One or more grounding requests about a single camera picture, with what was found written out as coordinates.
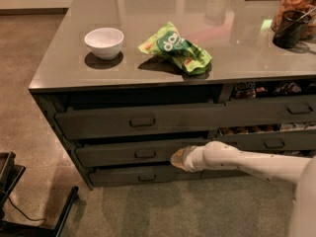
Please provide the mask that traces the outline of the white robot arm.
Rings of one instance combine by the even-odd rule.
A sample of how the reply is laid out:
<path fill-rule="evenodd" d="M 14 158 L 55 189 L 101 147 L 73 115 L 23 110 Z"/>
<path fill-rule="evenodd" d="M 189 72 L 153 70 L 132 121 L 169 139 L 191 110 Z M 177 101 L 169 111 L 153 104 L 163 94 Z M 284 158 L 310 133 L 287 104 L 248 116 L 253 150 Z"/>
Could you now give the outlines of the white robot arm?
<path fill-rule="evenodd" d="M 175 152 L 171 164 L 186 172 L 239 170 L 272 184 L 294 188 L 286 237 L 316 237 L 316 158 L 243 151 L 220 141 Z"/>

